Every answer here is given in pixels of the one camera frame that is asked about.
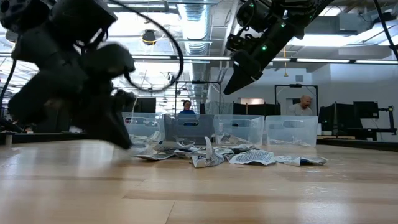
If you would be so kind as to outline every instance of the blue shirt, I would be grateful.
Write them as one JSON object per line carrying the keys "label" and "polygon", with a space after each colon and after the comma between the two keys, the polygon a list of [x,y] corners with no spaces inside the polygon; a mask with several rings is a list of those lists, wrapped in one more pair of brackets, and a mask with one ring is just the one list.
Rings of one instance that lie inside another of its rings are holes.
{"label": "blue shirt", "polygon": [[193,110],[183,110],[180,114],[195,114],[195,112]]}

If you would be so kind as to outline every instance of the blurry robot arm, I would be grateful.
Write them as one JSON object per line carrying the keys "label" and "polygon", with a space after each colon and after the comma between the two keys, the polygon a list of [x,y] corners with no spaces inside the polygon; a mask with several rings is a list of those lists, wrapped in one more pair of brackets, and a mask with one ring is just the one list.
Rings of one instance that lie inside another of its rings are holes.
{"label": "blurry robot arm", "polygon": [[[234,52],[234,73],[224,94],[229,95],[255,82],[291,38],[303,39],[304,29],[333,0],[247,0],[236,17],[243,28],[228,37],[226,48]],[[260,37],[242,31],[252,28]]]}
{"label": "blurry robot arm", "polygon": [[0,7],[2,26],[19,35],[12,58],[39,68],[9,101],[13,118],[40,122],[46,118],[46,103],[59,98],[68,102],[64,106],[74,126],[94,139],[130,148],[111,80],[134,71],[134,60],[118,44],[98,48],[117,20],[106,3],[59,0],[50,10],[40,0],[2,0]]}

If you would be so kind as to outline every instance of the person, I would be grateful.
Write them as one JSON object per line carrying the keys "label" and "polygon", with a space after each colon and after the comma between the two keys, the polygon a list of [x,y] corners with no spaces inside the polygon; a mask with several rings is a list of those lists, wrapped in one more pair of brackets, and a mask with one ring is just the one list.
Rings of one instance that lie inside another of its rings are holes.
{"label": "person", "polygon": [[294,116],[311,116],[312,110],[310,108],[311,105],[311,97],[308,95],[303,95],[300,99],[300,103],[296,103],[289,107],[289,115]]}
{"label": "person", "polygon": [[182,110],[180,114],[195,114],[195,112],[191,110],[191,101],[185,100],[182,105],[184,106],[184,110]]}

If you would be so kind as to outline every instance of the wall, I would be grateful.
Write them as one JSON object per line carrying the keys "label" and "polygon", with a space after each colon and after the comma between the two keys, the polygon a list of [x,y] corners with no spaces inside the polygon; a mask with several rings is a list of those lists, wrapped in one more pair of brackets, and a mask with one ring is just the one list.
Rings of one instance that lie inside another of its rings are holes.
{"label": "wall", "polygon": [[[219,73],[218,68],[211,68],[211,76],[217,77]],[[227,85],[231,75],[233,73],[233,69],[228,69],[225,77],[224,82],[221,84],[221,89],[224,91],[225,86]],[[230,95],[224,95],[222,93],[221,101],[232,103],[232,102],[240,102],[239,98],[262,98],[266,103],[275,103],[275,94],[274,94],[274,85],[288,85],[294,84],[295,76],[296,75],[303,75],[304,82],[301,84],[311,85],[312,83],[312,74],[307,73],[306,69],[299,69],[299,68],[291,68],[287,69],[288,77],[284,77],[285,70],[280,69],[275,71],[273,69],[265,69],[263,71],[262,77],[252,83],[245,88],[242,88]],[[306,88],[301,89],[293,89],[293,88],[282,88],[278,87],[278,101],[281,104],[281,111],[286,111],[286,99],[287,98],[300,98],[302,95],[312,95],[312,92],[315,93],[314,89],[308,90]],[[208,93],[208,101],[218,101],[218,92],[212,88]]]}
{"label": "wall", "polygon": [[[398,108],[398,66],[392,65],[326,65],[312,74],[319,87],[320,106],[354,101],[377,101],[380,108],[392,105]],[[398,112],[394,111],[398,127]],[[389,128],[388,113],[380,112],[377,120],[363,119],[365,128]],[[379,140],[398,141],[391,133],[382,133]]]}

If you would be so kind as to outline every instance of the wood grain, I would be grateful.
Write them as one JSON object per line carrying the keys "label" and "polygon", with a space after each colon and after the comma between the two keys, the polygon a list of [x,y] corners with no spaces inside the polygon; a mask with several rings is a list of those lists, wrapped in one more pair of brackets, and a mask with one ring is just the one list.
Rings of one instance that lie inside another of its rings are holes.
{"label": "wood grain", "polygon": [[271,147],[327,166],[146,162],[98,141],[0,148],[0,223],[398,223],[398,153]]}

